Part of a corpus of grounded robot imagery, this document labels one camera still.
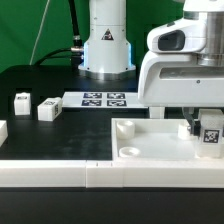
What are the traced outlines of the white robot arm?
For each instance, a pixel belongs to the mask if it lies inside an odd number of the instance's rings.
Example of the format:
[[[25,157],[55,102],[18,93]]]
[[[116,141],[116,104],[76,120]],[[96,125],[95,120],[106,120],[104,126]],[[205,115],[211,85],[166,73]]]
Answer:
[[[90,0],[90,36],[79,69],[96,79],[125,77],[131,64],[126,0]],[[224,107],[224,0],[184,0],[183,17],[151,30],[138,99],[149,107]]]

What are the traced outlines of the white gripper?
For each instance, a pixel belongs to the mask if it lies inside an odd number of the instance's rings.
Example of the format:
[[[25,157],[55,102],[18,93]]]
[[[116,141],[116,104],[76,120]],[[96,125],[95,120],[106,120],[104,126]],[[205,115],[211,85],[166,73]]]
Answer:
[[[192,107],[224,106],[224,68],[199,64],[206,24],[180,19],[153,29],[139,76],[138,99],[149,107],[183,107],[190,134],[200,135]]]

